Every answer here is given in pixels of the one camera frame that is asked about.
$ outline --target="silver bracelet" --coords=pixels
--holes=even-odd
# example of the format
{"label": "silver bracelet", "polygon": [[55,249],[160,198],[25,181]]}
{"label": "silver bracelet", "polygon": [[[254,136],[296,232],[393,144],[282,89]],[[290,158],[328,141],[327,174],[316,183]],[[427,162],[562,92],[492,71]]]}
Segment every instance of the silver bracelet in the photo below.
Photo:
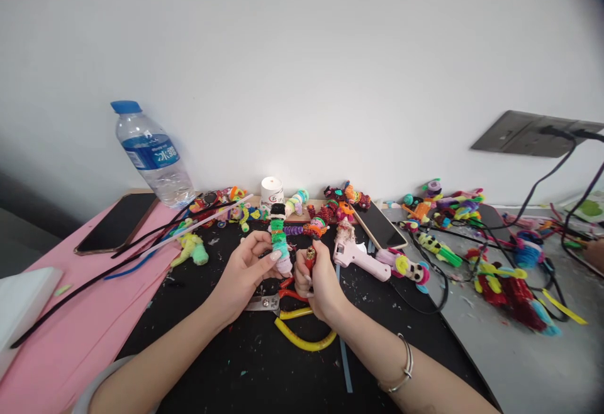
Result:
{"label": "silver bracelet", "polygon": [[397,390],[399,390],[401,387],[403,387],[405,385],[405,383],[411,379],[411,372],[413,371],[413,353],[411,352],[411,346],[405,340],[405,338],[403,337],[403,334],[398,333],[396,335],[403,341],[403,343],[405,344],[405,347],[407,348],[407,365],[403,369],[403,373],[405,374],[405,376],[403,376],[402,381],[400,383],[398,383],[395,387],[387,388],[387,387],[384,387],[382,385],[382,383],[380,383],[379,381],[377,382],[377,386],[380,389],[382,389],[384,392],[388,392],[388,393],[394,393]]}

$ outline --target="woman's left hand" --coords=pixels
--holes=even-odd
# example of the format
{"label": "woman's left hand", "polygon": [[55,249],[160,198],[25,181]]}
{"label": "woman's left hand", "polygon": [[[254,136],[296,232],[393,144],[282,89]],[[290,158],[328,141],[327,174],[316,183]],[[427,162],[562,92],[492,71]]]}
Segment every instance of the woman's left hand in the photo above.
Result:
{"label": "woman's left hand", "polygon": [[259,259],[260,255],[270,249],[271,234],[254,231],[231,254],[216,288],[208,298],[225,316],[223,327],[234,322],[243,312],[262,280],[270,277],[283,278],[273,269],[281,257],[280,251]]}

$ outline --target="hand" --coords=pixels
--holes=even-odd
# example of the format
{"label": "hand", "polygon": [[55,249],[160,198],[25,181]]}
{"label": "hand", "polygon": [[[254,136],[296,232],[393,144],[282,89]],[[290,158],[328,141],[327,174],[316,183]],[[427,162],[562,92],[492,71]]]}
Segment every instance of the hand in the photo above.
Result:
{"label": "hand", "polygon": [[[329,249],[317,240],[313,241],[313,247],[316,250],[316,262],[312,278],[305,265],[306,250],[296,252],[296,269],[294,271],[296,291],[300,296],[308,298],[308,302],[319,320],[329,323],[330,318],[337,314],[348,300],[335,275]],[[311,286],[314,288],[314,293],[310,291]]]}
{"label": "hand", "polygon": [[604,239],[589,241],[583,257],[600,271],[604,271]]}
{"label": "hand", "polygon": [[283,278],[272,268],[281,256],[280,251],[259,259],[270,249],[271,234],[254,231],[231,254],[216,288],[207,300],[224,316],[223,327],[234,322],[243,312],[263,279]]}

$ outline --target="gray table surface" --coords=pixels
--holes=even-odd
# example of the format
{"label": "gray table surface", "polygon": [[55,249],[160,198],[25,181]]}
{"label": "gray table surface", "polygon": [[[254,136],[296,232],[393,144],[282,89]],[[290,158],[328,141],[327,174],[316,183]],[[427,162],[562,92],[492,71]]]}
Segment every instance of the gray table surface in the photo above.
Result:
{"label": "gray table surface", "polygon": [[[401,220],[401,210],[383,210],[393,220]],[[527,210],[525,214],[549,216],[548,210]],[[468,227],[452,231],[475,237]],[[451,250],[465,254],[472,243],[432,230]],[[474,290],[473,283],[449,284],[449,300],[442,311],[470,358],[483,375],[505,414],[516,413],[602,413],[604,411],[604,279],[574,262],[555,237],[545,241],[545,254],[556,266],[557,280],[569,308],[589,324],[570,320],[556,322],[561,337],[531,332],[511,320],[502,310],[488,304]],[[405,253],[413,261],[421,255],[409,244]],[[461,268],[431,258],[441,269],[463,278]],[[507,261],[498,249],[489,249],[490,262]],[[528,283],[543,286],[540,269],[528,271]],[[427,286],[435,304],[442,296],[442,278],[432,273]],[[550,290],[556,297],[555,289]]]}

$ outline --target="blue bottle cap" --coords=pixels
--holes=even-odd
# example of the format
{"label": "blue bottle cap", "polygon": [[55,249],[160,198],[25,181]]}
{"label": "blue bottle cap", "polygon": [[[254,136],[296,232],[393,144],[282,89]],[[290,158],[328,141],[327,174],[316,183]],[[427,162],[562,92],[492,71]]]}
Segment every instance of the blue bottle cap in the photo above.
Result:
{"label": "blue bottle cap", "polygon": [[118,114],[139,113],[143,111],[136,101],[113,101],[111,107]]}

